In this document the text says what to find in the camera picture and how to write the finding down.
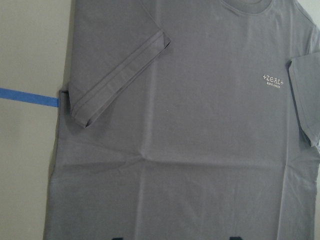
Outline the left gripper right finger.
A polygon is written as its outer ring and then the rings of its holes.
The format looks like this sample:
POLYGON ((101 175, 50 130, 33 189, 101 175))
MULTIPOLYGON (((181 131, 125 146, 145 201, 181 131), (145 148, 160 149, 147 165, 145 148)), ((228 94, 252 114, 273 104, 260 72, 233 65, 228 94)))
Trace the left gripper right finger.
POLYGON ((246 238, 242 234, 230 234, 227 240, 246 240, 246 238))

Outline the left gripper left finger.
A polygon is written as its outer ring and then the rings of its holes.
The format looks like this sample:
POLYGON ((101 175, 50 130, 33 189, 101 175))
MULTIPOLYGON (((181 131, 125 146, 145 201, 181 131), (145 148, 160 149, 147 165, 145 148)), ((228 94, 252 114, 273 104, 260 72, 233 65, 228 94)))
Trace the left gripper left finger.
POLYGON ((117 235, 117 236, 112 236, 110 239, 111 240, 127 240, 127 236, 126 235, 117 235))

